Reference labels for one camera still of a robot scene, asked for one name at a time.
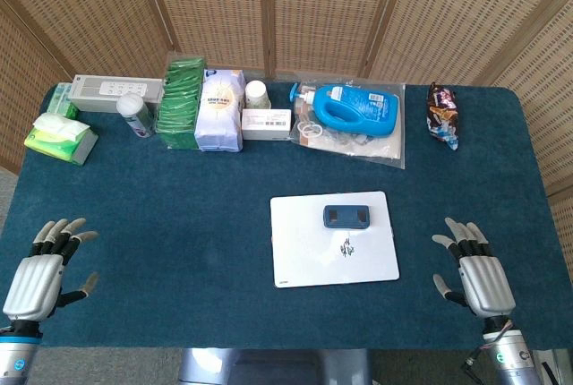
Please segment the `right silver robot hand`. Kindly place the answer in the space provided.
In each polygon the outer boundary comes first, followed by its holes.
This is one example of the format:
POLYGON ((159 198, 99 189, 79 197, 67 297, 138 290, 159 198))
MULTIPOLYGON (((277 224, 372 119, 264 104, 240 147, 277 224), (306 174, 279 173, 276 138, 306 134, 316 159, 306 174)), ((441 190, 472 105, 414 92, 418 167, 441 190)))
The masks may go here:
POLYGON ((509 282, 498 257, 492 253, 489 241, 473 222, 463 224, 452 218, 445 218, 452 233, 434 235, 432 240, 444 246, 453 256, 463 290, 452 290, 439 274, 432 276, 440 295, 467 307, 483 319, 507 316, 516 307, 509 282))

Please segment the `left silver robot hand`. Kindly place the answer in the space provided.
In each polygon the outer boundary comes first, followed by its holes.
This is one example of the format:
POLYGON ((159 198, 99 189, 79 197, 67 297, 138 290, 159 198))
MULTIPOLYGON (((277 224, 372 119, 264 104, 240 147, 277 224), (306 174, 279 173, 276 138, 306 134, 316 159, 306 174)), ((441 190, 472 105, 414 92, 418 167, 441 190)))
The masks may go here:
POLYGON ((64 293, 62 282, 65 269, 85 242, 98 237, 96 231, 82 232, 85 218, 66 218, 47 222, 32 242, 29 255, 16 270, 3 313, 10 321, 40 323, 55 309, 80 301, 93 292, 99 274, 93 272, 77 290, 64 293))

